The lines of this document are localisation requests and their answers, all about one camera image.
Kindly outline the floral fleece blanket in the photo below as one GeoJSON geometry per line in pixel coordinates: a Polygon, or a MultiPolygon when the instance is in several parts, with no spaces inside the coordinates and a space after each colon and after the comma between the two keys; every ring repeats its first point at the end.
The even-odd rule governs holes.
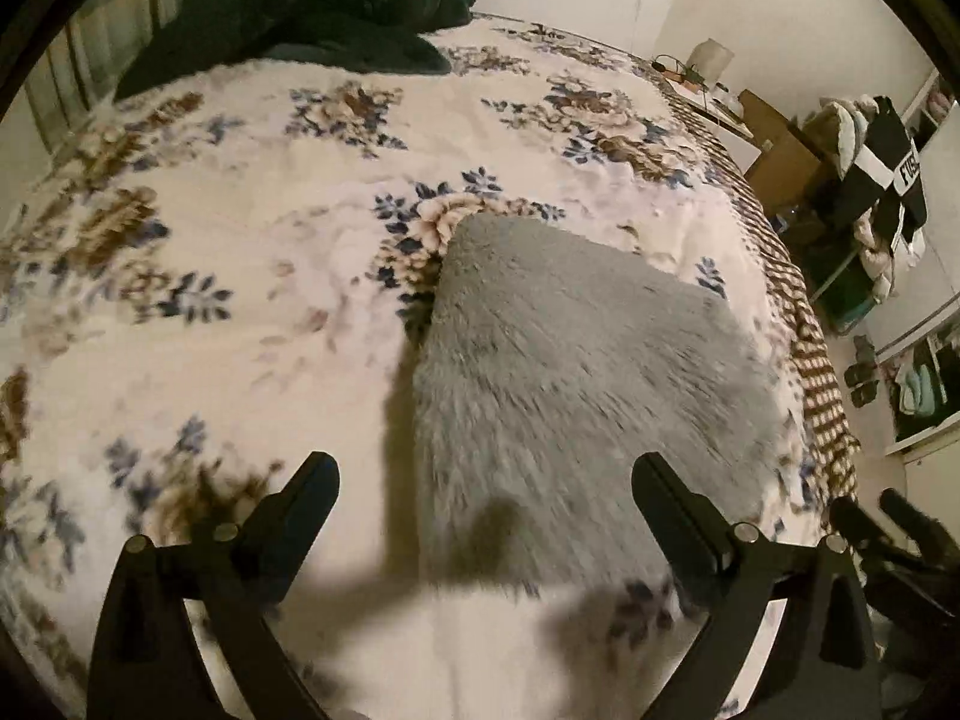
{"type": "Polygon", "coordinates": [[[726,299],[768,364],[775,477],[807,541],[856,438],[804,280],[713,129],[643,60],[544,26],[439,34],[443,76],[247,62],[99,107],[2,238],[2,621],[85,711],[134,533],[236,520],[306,455],[343,488],[275,617],[338,715],[613,718],[685,628],[659,571],[573,590],[416,580],[405,385],[455,227],[530,218],[726,299]]]}

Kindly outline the striped curtain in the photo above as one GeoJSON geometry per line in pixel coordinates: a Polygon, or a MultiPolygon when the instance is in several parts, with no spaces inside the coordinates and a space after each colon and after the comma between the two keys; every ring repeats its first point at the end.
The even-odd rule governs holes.
{"type": "Polygon", "coordinates": [[[140,50],[178,15],[182,0],[85,0],[26,76],[25,94],[49,153],[114,93],[140,50]]]}

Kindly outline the teal folded clothes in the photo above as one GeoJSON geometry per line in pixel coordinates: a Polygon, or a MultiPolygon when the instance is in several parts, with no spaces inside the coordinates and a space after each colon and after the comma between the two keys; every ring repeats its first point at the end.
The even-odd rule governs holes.
{"type": "Polygon", "coordinates": [[[942,410],[939,383],[929,364],[901,367],[895,378],[898,387],[898,411],[912,418],[934,418],[942,410]]]}

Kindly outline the white bedside cabinet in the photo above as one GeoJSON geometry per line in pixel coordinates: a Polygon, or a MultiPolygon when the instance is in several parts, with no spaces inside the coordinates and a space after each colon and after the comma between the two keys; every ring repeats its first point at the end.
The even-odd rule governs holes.
{"type": "Polygon", "coordinates": [[[734,112],[716,101],[703,85],[692,85],[686,81],[686,66],[672,55],[659,54],[652,59],[651,67],[658,71],[674,93],[690,109],[708,122],[711,132],[731,154],[732,161],[742,172],[754,165],[761,149],[754,145],[754,134],[734,112]]]}

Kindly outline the dark shoes pair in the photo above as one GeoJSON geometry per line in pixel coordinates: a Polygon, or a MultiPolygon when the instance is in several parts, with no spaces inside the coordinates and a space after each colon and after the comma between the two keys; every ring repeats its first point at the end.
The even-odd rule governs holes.
{"type": "Polygon", "coordinates": [[[844,383],[850,389],[854,408],[862,408],[877,397],[877,358],[871,340],[866,335],[856,335],[853,341],[854,362],[844,371],[844,383]]]}

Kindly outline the hanging clothes pile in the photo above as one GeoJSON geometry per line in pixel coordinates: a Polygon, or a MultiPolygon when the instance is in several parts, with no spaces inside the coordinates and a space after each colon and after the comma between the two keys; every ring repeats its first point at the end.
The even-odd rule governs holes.
{"type": "Polygon", "coordinates": [[[887,96],[823,98],[802,133],[835,171],[815,213],[853,238],[856,259],[884,302],[926,254],[928,207],[913,137],[887,96]]]}

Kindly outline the brown cardboard box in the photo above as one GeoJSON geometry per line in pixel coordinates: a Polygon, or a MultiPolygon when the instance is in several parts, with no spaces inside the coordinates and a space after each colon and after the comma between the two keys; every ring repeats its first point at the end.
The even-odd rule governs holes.
{"type": "Polygon", "coordinates": [[[827,156],[788,117],[750,89],[739,94],[739,101],[760,150],[745,179],[768,215],[805,202],[836,177],[827,156]]]}

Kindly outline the white open shelf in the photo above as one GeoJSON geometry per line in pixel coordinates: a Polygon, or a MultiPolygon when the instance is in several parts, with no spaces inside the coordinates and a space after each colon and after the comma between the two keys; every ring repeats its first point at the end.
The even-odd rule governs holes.
{"type": "Polygon", "coordinates": [[[918,137],[926,222],[907,270],[869,320],[880,344],[895,437],[911,439],[958,411],[958,93],[934,78],[908,119],[918,137]]]}

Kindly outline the green storage bin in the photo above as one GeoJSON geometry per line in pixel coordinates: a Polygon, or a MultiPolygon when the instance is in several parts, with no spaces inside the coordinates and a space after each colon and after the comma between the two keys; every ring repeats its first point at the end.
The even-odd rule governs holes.
{"type": "Polygon", "coordinates": [[[811,303],[828,333],[846,335],[874,309],[874,282],[852,250],[822,250],[807,262],[811,303]]]}

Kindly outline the grey fluffy pants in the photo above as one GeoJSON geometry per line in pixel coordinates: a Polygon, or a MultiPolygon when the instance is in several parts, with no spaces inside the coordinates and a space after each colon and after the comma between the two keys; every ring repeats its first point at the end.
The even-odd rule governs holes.
{"type": "Polygon", "coordinates": [[[726,517],[775,487],[784,419],[726,299],[529,218],[457,226],[413,374],[421,569],[449,585],[662,574],[631,468],[726,517]]]}

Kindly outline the dark green jacket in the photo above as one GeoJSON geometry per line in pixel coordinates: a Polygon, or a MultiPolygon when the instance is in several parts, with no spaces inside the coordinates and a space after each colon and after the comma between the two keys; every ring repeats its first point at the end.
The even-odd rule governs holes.
{"type": "Polygon", "coordinates": [[[184,76],[252,59],[355,73],[446,75],[428,32],[459,28],[475,0],[182,0],[122,76],[123,101],[184,76]]]}

